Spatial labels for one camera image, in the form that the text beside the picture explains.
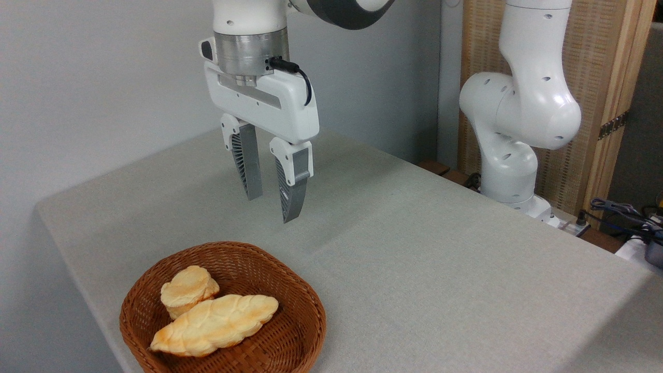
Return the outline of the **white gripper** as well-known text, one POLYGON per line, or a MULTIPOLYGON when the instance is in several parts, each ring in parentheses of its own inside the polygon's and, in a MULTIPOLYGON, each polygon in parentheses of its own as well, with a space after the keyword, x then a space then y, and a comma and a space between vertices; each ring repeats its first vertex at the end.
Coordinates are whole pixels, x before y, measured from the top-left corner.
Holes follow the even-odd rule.
POLYGON ((313 176, 308 140, 320 129, 315 97, 305 105, 305 80, 277 70, 258 77, 256 87, 239 87, 212 62, 205 62, 204 71, 211 99, 224 112, 223 141, 232 153, 247 198, 263 195, 256 126, 277 136, 269 147, 276 159, 283 222, 297 218, 305 203, 308 179, 313 176))

